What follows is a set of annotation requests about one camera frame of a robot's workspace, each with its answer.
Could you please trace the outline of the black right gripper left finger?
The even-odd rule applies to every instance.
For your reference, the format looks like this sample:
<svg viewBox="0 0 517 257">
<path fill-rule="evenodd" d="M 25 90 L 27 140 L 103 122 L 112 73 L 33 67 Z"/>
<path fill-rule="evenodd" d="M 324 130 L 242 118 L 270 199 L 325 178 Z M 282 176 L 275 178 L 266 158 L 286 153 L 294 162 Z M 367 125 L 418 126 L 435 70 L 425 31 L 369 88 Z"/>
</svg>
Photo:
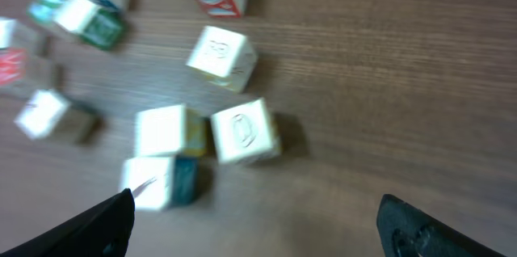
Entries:
<svg viewBox="0 0 517 257">
<path fill-rule="evenodd" d="M 1 257 L 124 257 L 135 220 L 131 190 L 106 199 Z"/>
</svg>

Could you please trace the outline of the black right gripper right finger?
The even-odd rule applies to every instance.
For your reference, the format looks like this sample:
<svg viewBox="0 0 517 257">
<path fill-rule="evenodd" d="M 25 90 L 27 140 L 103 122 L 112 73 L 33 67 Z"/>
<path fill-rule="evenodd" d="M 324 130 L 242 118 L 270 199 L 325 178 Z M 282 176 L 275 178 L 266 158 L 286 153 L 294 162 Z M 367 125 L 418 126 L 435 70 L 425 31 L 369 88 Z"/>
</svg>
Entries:
<svg viewBox="0 0 517 257">
<path fill-rule="evenodd" d="M 391 194 L 381 199 L 376 227 L 388 257 L 504 257 Z"/>
</svg>

